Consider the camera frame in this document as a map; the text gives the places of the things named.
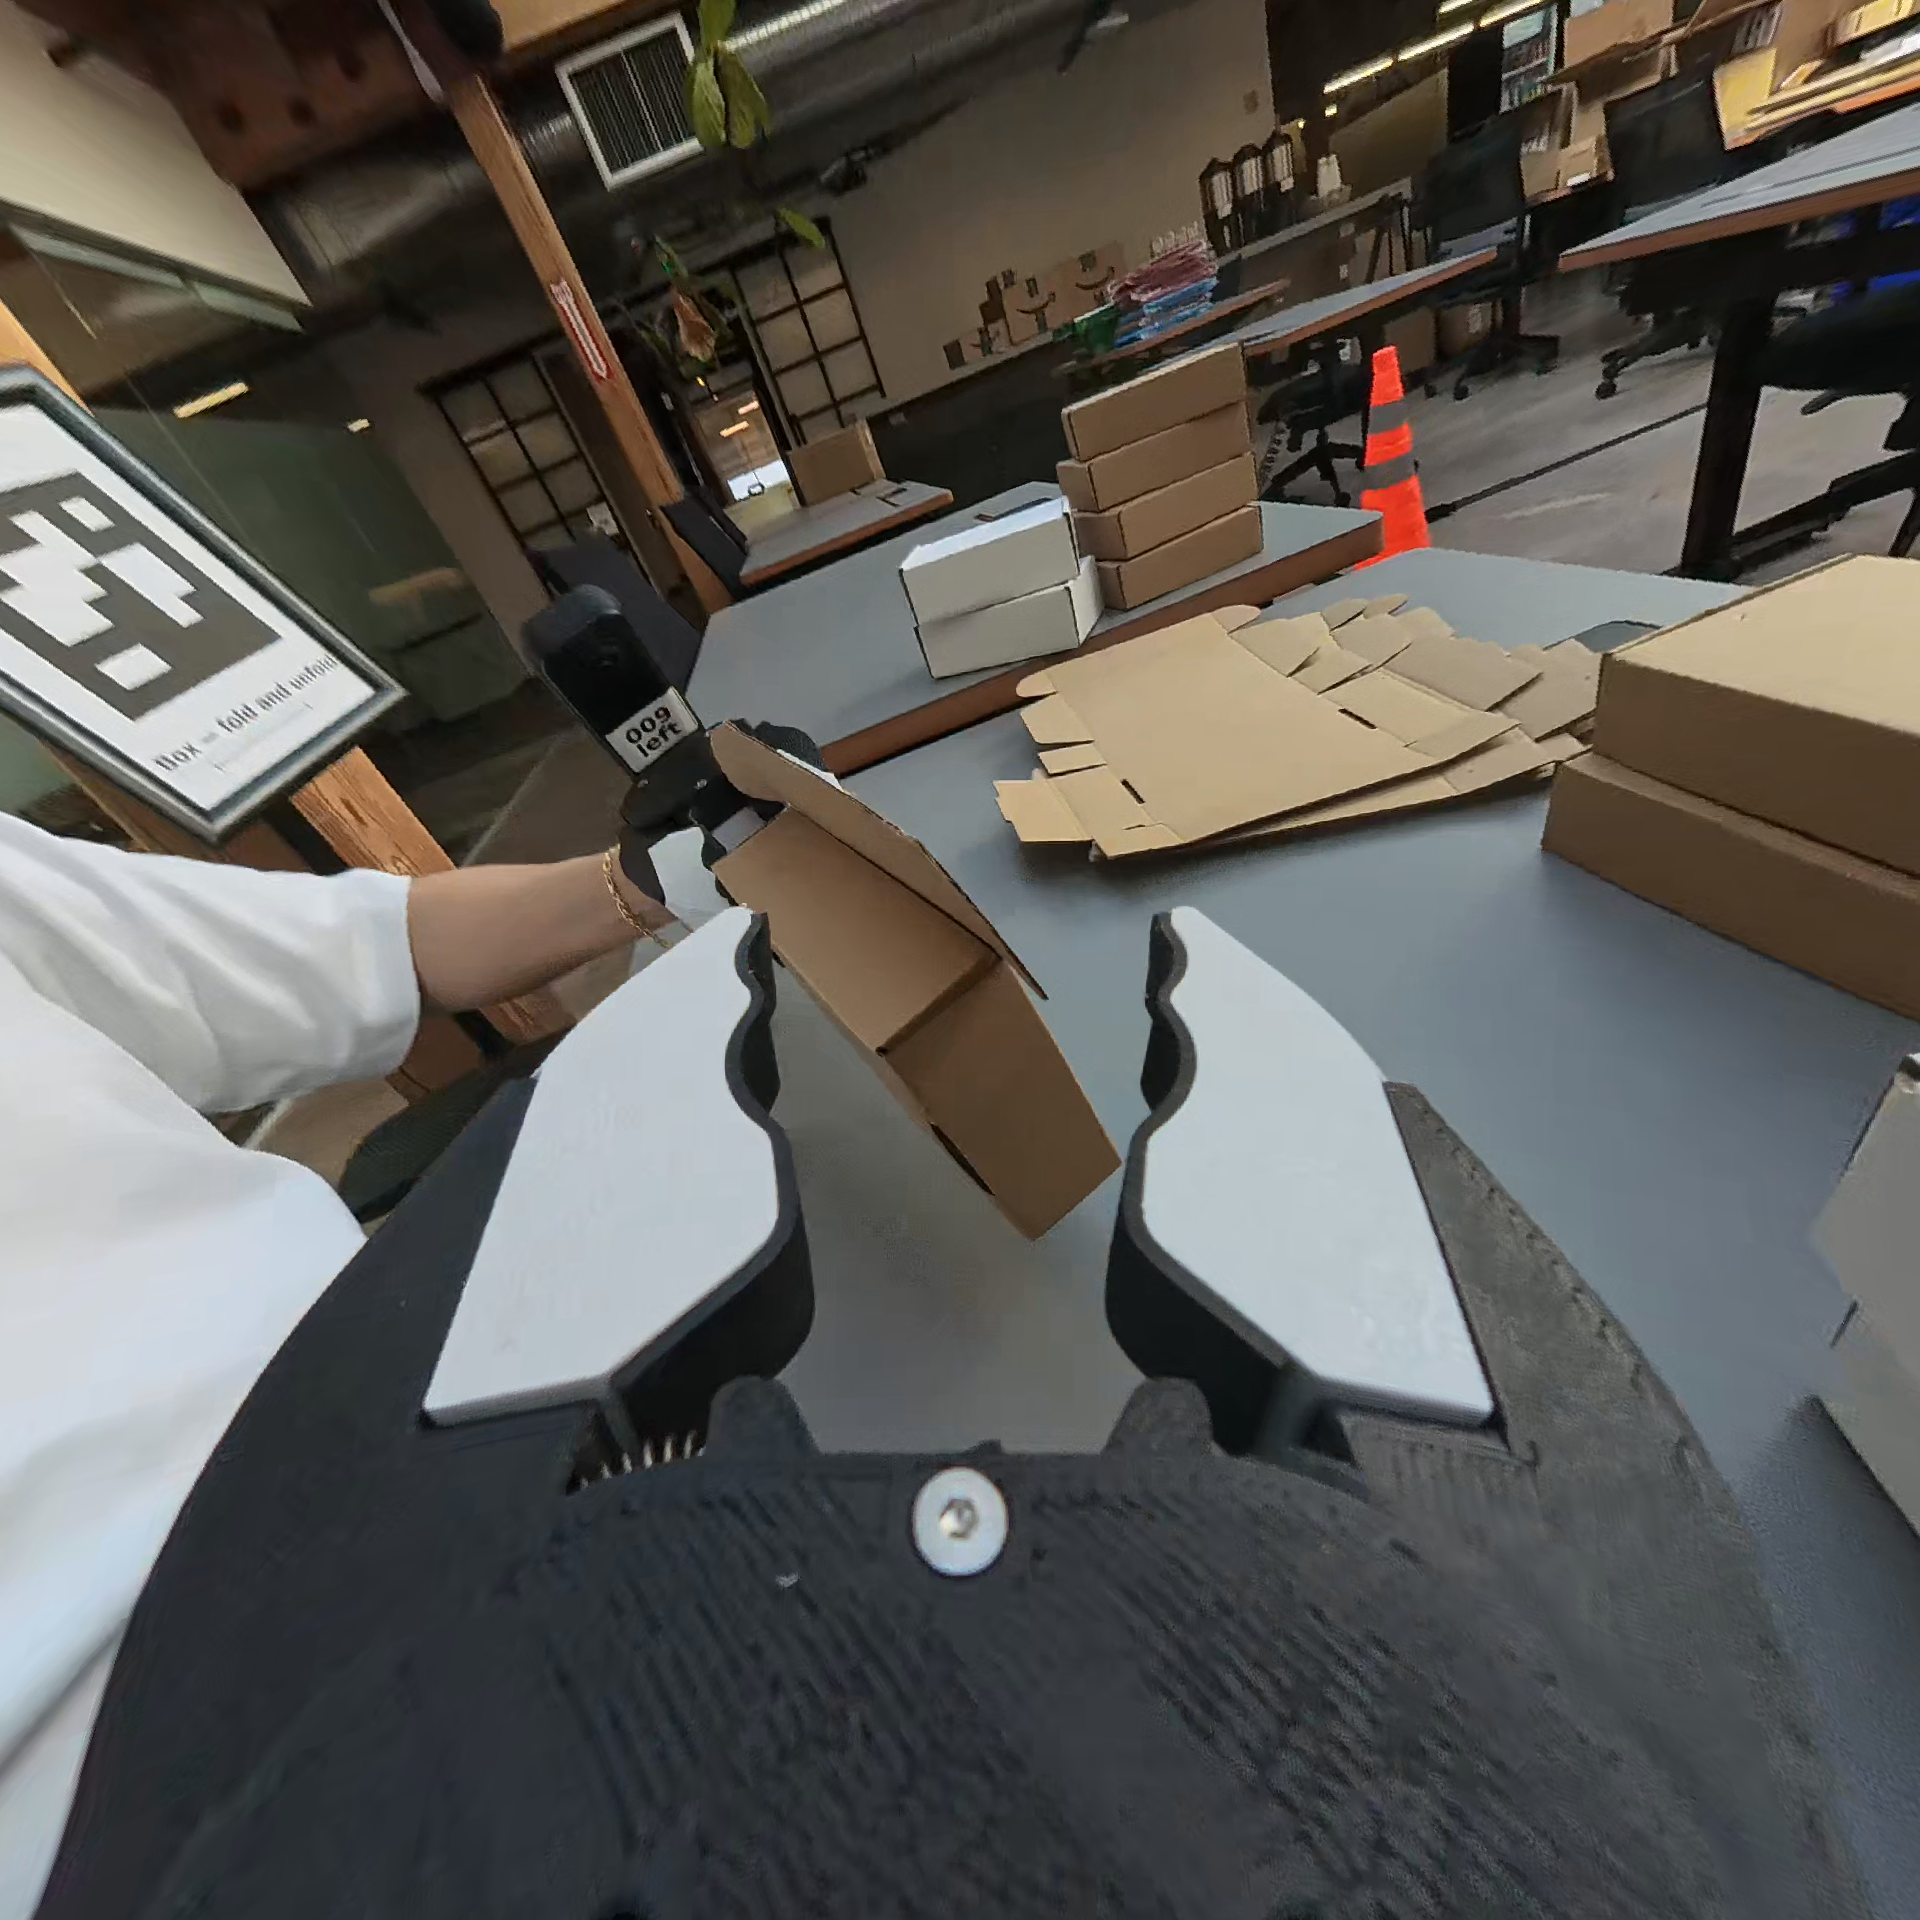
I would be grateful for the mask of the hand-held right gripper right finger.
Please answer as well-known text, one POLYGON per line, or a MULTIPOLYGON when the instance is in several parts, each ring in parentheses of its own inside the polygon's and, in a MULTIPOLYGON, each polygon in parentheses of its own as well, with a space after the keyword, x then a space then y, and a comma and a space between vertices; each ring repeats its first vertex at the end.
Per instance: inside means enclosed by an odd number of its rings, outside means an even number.
POLYGON ((1347 1453, 1381 1418, 1485 1439, 1498 1395, 1381 1066, 1192 905, 1159 913, 1147 1113, 1106 1317, 1144 1380, 1192 1385, 1229 1453, 1347 1453))

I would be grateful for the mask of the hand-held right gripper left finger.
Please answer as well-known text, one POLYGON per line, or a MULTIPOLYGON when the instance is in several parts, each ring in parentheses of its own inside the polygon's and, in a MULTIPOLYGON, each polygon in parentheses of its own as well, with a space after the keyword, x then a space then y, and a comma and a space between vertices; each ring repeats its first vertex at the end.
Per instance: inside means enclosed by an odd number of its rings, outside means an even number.
POLYGON ((639 1411, 647 1371, 767 1280, 811 1307, 771 964, 767 917, 732 905, 547 1055, 424 1389, 432 1426, 597 1406, 683 1428, 716 1385, 639 1411))

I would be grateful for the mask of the brown cardboard box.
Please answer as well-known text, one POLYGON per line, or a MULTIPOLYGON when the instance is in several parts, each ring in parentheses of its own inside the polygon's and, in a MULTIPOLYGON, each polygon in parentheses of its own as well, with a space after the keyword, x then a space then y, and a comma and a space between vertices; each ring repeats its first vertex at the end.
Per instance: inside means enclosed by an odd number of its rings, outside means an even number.
POLYGON ((1262 550, 1262 506, 1246 501, 1139 556, 1098 559, 1101 599, 1109 612, 1137 612, 1239 564, 1251 564, 1262 550))
POLYGON ((725 774, 780 815, 711 868, 765 917, 774 956, 914 1122, 1024 1238, 1042 1238, 1123 1156, 1059 1047, 1041 982, 908 829, 738 723, 725 774))
POLYGON ((1098 564, 1143 559, 1256 503, 1251 449, 1104 510, 1071 511, 1078 551, 1098 564))
POLYGON ((1850 553, 1612 652, 1595 750, 1918 875, 1918 561, 1850 553))
POLYGON ((1244 347, 1236 340, 1161 364, 1063 409, 1068 455, 1090 464, 1226 405, 1244 405, 1244 347))
POLYGON ((1918 1018, 1918 879, 1597 752, 1552 776, 1545 851, 1795 972, 1918 1018))
POLYGON ((1078 513, 1111 513, 1128 501, 1187 481, 1252 451, 1252 433, 1242 398, 1168 426, 1147 438, 1120 444, 1092 459, 1063 459, 1056 484, 1078 513))
POLYGON ((804 508, 888 480, 866 418, 794 444, 785 455, 790 485, 804 508))

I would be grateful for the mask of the person's left forearm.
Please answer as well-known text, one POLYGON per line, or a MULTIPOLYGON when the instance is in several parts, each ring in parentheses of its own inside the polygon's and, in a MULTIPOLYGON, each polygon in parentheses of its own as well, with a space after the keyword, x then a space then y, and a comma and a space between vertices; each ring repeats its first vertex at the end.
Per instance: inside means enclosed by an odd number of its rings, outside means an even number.
POLYGON ((404 922, 423 1002, 464 1013, 531 996, 619 948, 652 940, 674 916, 606 847, 560 862, 414 875, 404 922))

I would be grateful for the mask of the single white cardboard box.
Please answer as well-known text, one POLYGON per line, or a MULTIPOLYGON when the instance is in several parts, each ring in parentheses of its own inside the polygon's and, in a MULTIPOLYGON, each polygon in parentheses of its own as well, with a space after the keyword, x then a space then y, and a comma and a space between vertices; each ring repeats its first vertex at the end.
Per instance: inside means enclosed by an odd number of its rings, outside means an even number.
POLYGON ((921 624, 1071 586, 1081 574, 1073 515, 1059 492, 978 517, 958 534, 924 540, 898 565, 902 591, 921 624))
POLYGON ((917 636, 926 672, 941 681, 1073 654, 1101 612, 1097 559, 1085 558, 1068 581, 970 612, 917 615, 917 636))

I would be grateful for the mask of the closed brown cardboard box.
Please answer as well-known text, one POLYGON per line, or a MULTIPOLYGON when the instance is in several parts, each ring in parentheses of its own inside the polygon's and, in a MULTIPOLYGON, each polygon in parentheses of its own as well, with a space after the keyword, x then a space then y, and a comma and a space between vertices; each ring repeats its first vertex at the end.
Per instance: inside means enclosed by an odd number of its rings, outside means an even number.
POLYGON ((1246 501, 1139 556, 1098 559, 1101 599, 1109 612, 1137 612, 1239 564, 1251 564, 1262 550, 1262 506, 1246 501))
POLYGON ((1552 776, 1545 851, 1795 972, 1918 1018, 1918 879, 1597 752, 1552 776))
POLYGON ((1850 553, 1612 652, 1595 750, 1918 875, 1918 561, 1850 553))
POLYGON ((1244 347, 1236 340, 1161 364, 1063 409, 1068 455, 1090 464, 1226 405, 1244 405, 1244 347))
POLYGON ((794 444, 785 455, 790 485, 804 508, 888 480, 866 418, 794 444))
POLYGON ((1252 451, 1252 433, 1242 398, 1168 426, 1147 438, 1120 444, 1092 459, 1063 459, 1056 484, 1078 513, 1111 513, 1128 501, 1187 481, 1252 451))
POLYGON ((1071 511, 1078 551, 1098 564, 1143 559, 1256 503, 1251 449, 1104 510, 1071 511))

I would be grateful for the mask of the grey table with wooden edge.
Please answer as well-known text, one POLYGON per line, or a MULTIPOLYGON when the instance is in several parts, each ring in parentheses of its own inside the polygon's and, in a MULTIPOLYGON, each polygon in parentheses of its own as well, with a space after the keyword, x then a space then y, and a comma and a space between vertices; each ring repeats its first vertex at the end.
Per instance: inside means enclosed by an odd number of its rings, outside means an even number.
MULTIPOLYGON (((1018 683, 1052 658, 934 679, 901 588, 901 561, 923 537, 948 537, 1059 499, 1055 485, 1026 481, 713 613, 691 675, 691 706, 706 722, 797 725, 823 747, 837 776, 1013 712, 1018 683)), ((1374 511, 1307 501, 1265 499, 1261 530, 1252 558, 1137 609, 1104 612, 1085 652, 1207 612, 1261 609, 1379 558, 1385 540, 1374 511)))

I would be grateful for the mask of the person in white sleeve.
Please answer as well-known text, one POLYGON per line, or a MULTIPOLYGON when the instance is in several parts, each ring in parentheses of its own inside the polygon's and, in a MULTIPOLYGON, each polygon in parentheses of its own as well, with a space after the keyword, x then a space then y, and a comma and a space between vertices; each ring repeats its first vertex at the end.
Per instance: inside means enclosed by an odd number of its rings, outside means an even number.
POLYGON ((213 1115, 389 1075, 420 982, 399 875, 2 839, 4 1916, 30 1916, 157 1556, 364 1243, 213 1115))

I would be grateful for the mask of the pile of flat cardboard sheets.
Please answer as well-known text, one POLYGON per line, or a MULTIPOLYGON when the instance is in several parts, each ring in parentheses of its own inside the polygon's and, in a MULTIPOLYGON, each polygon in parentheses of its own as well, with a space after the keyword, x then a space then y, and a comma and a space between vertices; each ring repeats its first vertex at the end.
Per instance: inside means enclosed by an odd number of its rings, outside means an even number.
POLYGON ((1104 860, 1274 842, 1548 782, 1588 747, 1603 654, 1501 646, 1402 593, 1203 613, 1021 681, 1033 847, 1104 860))

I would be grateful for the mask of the stack of white boxes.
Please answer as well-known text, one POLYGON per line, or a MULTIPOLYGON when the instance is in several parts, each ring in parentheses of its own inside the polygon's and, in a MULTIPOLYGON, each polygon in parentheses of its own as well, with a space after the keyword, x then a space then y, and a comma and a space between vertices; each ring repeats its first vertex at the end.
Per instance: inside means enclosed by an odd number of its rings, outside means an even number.
POLYGON ((1813 1246, 1845 1294, 1820 1400, 1910 1527, 1918 1527, 1918 1055, 1868 1115, 1813 1246))

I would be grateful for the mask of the framed black-and-white tag sign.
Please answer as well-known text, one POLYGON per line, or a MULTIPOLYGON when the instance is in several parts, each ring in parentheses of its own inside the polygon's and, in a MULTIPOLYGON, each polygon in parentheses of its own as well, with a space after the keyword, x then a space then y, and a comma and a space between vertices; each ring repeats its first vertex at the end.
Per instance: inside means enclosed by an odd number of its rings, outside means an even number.
POLYGON ((49 747, 216 843, 407 691, 85 405, 6 364, 2 698, 49 747))

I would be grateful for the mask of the white ventilation grille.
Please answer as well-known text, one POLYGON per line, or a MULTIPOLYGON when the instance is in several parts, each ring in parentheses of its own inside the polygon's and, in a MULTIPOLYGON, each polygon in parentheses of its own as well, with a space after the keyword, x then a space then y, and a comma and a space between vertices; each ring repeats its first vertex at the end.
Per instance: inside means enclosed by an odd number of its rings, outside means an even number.
POLYGON ((606 189, 654 179, 703 153, 688 104, 696 50, 684 14, 662 11, 554 63, 606 189))

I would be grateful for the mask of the orange traffic cone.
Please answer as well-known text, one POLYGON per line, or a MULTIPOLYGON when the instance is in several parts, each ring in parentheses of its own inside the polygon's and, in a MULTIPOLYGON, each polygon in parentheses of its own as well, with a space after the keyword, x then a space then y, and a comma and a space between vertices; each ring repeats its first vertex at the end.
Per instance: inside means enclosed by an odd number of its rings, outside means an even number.
POLYGON ((1361 559, 1356 570, 1432 546, 1402 364, 1393 346, 1371 357, 1361 506, 1379 515, 1383 542, 1381 551, 1361 559))

